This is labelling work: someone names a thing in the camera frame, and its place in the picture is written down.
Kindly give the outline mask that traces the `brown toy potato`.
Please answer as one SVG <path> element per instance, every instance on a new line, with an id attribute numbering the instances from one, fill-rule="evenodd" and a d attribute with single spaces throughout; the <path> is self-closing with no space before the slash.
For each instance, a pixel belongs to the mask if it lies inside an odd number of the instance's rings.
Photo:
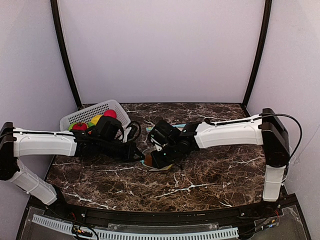
<path id="1" fill-rule="evenodd" d="M 144 159 L 144 164 L 148 167 L 153 167 L 153 158 L 150 154 L 147 154 Z"/>

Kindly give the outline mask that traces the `clear zip bag blue zipper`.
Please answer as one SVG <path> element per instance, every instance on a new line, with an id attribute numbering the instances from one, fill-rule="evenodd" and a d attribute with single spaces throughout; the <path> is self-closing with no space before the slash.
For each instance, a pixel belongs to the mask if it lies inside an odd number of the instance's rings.
<path id="1" fill-rule="evenodd" d="M 170 125 L 168 124 L 160 124 L 159 126 L 157 126 L 156 128 L 159 129 L 163 129 L 163 130 L 171 130 L 172 128 L 177 128 L 178 130 L 182 131 L 182 129 L 186 126 L 186 124 L 174 124 L 174 125 Z"/>

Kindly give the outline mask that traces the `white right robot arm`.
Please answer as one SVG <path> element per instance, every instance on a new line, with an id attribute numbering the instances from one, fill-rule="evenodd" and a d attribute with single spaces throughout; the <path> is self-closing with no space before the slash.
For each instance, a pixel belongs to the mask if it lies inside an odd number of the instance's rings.
<path id="1" fill-rule="evenodd" d="M 242 119 L 190 122 L 183 129 L 160 120 L 149 132 L 148 140 L 156 147 L 150 155 L 151 166 L 157 169 L 200 149 L 231 145 L 262 146 L 266 164 L 262 193 L 265 202 L 278 200 L 285 169 L 290 162 L 288 131 L 270 108 Z"/>

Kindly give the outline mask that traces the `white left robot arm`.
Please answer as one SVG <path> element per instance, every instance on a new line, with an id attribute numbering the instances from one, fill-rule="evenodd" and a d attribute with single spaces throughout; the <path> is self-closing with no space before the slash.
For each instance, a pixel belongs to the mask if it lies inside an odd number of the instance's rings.
<path id="1" fill-rule="evenodd" d="M 0 131 L 0 179 L 15 184 L 43 204 L 51 206 L 64 201 L 61 191 L 29 170 L 20 157 L 105 155 L 124 163 L 132 163 L 145 159 L 135 142 L 134 135 L 140 133 L 140 128 L 123 128 L 120 123 L 111 121 L 104 125 L 93 125 L 86 130 L 70 131 L 31 131 L 6 122 Z"/>

